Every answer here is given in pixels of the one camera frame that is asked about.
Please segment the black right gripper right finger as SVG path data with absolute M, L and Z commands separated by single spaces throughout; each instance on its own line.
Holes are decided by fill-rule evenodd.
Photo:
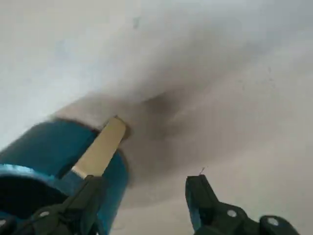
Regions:
M 185 198 L 196 235 L 297 235 L 290 222 L 275 215 L 254 221 L 237 206 L 219 201 L 205 175 L 188 176 Z

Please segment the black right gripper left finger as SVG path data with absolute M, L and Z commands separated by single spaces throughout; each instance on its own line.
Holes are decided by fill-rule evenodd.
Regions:
M 87 176 L 72 196 L 44 182 L 4 176 L 0 180 L 2 235 L 94 235 L 102 178 Z

